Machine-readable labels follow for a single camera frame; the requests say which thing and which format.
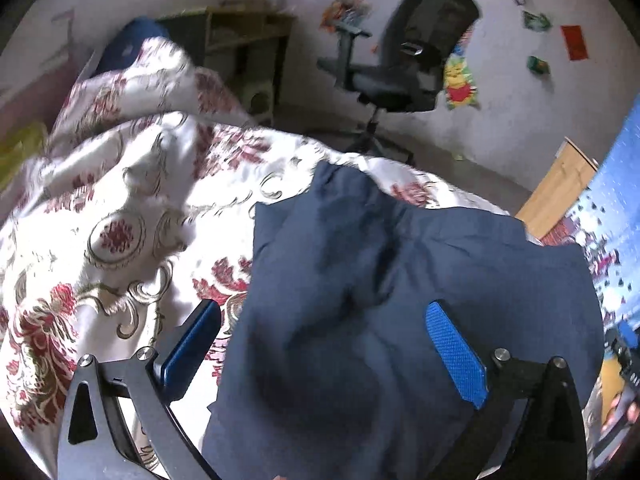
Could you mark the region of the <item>Winnie the Pooh poster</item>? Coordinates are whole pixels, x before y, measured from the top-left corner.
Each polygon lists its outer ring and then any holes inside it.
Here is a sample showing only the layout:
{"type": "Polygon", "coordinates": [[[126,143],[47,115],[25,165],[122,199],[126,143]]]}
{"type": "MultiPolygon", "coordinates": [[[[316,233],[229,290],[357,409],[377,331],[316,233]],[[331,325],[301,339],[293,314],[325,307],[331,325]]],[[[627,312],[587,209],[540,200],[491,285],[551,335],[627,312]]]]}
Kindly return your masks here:
{"type": "Polygon", "coordinates": [[[452,54],[448,58],[444,69],[444,91],[450,110],[480,106],[476,82],[463,56],[452,54]]]}

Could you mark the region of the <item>blue red wall tapestry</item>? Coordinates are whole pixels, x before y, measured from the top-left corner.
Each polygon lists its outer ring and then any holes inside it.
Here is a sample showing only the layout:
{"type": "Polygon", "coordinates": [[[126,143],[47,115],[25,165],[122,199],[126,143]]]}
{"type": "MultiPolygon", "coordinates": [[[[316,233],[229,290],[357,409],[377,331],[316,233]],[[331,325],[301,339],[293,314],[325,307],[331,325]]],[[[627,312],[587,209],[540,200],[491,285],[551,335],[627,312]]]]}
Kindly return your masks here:
{"type": "Polygon", "coordinates": [[[639,103],[608,156],[542,239],[582,248],[600,304],[602,367],[582,411],[588,477],[603,479],[639,453],[639,103]]]}

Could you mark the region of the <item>light wooden board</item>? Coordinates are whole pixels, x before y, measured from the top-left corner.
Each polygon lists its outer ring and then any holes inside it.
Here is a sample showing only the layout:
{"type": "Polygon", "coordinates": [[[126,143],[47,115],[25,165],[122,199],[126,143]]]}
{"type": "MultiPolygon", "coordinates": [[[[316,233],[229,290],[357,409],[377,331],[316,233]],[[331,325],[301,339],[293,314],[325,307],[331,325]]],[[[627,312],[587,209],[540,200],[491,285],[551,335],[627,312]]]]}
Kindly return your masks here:
{"type": "Polygon", "coordinates": [[[527,231],[540,240],[564,217],[598,171],[569,138],[564,138],[548,172],[516,214],[527,231]]]}

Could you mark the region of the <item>blue cloth bundle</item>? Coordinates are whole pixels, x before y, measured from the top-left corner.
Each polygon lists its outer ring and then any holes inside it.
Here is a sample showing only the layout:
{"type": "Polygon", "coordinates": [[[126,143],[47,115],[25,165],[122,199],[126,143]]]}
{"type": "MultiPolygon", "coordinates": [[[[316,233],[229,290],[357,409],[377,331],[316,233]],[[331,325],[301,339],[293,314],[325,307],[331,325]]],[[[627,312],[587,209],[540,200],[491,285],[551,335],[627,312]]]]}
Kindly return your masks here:
{"type": "Polygon", "coordinates": [[[167,29],[145,16],[134,18],[105,47],[93,75],[128,68],[137,59],[145,40],[155,37],[169,39],[167,29]]]}

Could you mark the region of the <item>wooden desk with shelf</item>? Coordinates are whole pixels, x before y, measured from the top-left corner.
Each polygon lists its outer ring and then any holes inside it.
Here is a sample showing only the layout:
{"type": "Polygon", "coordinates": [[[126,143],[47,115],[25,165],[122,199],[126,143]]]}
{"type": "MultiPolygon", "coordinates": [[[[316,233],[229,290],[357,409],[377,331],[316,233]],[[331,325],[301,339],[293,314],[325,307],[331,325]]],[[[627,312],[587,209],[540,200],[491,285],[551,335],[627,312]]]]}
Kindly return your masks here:
{"type": "Polygon", "coordinates": [[[266,82],[272,90],[271,107],[279,106],[295,15],[208,6],[157,21],[195,65],[221,73],[237,96],[244,99],[252,84],[266,82]]]}

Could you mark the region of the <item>yellow green plastic bag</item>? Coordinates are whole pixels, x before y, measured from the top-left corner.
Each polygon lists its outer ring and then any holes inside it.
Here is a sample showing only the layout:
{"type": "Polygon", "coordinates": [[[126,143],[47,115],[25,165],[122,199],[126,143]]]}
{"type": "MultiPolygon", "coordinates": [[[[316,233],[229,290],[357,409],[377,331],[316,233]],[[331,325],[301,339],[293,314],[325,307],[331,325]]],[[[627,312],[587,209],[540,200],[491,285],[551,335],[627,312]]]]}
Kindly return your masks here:
{"type": "Polygon", "coordinates": [[[30,175],[46,147],[48,134],[43,122],[31,122],[11,131],[1,141],[2,192],[30,175]]]}

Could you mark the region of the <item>floral white red bedding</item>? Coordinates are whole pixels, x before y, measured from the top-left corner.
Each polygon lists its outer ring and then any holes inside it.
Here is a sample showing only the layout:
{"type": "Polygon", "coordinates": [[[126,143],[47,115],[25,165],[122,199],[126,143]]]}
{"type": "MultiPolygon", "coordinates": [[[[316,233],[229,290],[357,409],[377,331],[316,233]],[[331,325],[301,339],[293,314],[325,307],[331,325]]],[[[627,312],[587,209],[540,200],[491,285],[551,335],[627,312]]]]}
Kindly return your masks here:
{"type": "Polygon", "coordinates": [[[210,298],[222,332],[176,407],[202,440],[250,284],[255,207],[306,192],[320,162],[423,209],[491,210],[436,174],[254,125],[165,38],[73,86],[1,193],[1,413],[40,472],[56,475],[78,359],[128,358],[210,298]]]}

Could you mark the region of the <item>green wall ornament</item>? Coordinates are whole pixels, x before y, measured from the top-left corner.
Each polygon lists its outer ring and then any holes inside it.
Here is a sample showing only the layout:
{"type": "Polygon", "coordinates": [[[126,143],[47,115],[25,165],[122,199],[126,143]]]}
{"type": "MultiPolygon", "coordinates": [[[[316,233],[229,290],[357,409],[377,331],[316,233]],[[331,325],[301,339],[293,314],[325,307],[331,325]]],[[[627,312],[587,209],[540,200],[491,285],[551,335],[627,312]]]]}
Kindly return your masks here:
{"type": "Polygon", "coordinates": [[[526,60],[527,69],[537,77],[548,77],[550,75],[549,63],[535,55],[529,55],[526,60]]]}

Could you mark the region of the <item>dark blue puffer jacket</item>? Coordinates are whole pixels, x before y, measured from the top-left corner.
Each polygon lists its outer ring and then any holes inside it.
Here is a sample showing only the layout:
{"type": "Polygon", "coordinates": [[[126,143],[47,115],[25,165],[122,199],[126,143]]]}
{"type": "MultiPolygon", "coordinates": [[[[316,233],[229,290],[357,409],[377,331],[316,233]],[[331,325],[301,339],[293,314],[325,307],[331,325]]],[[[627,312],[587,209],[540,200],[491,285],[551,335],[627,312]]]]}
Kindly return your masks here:
{"type": "Polygon", "coordinates": [[[472,417],[428,334],[446,304],[480,354],[567,360],[587,401],[603,325],[582,251],[521,221],[422,209],[322,162],[255,210],[250,286],[202,453],[224,479],[421,479],[472,417]]]}

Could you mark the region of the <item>black mesh office chair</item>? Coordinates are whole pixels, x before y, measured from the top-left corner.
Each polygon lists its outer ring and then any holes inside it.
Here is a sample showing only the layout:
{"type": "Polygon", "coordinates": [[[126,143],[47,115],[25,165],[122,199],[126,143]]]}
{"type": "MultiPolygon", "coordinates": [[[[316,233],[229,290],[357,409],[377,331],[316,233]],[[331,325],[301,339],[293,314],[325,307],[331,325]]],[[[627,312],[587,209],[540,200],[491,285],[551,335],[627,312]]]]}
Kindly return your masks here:
{"type": "Polygon", "coordinates": [[[334,133],[352,139],[352,153],[386,157],[395,152],[414,164],[412,151],[378,135],[378,116],[416,114],[436,108],[444,88],[445,66],[463,34],[480,18],[474,0],[401,0],[387,21],[375,65],[352,62],[355,40],[369,38],[360,26],[332,21],[337,57],[318,58],[317,67],[334,78],[334,86],[355,93],[371,105],[368,122],[357,130],[334,133]]]}

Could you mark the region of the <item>red paper on wall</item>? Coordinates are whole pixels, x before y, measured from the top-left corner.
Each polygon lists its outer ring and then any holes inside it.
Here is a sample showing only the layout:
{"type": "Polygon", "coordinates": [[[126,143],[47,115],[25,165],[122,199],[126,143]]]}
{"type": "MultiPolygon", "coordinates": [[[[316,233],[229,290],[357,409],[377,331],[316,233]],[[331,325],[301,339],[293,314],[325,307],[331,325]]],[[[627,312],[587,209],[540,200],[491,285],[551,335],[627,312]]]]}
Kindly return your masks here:
{"type": "Polygon", "coordinates": [[[584,34],[579,25],[562,25],[561,32],[571,61],[583,61],[589,58],[584,34]]]}

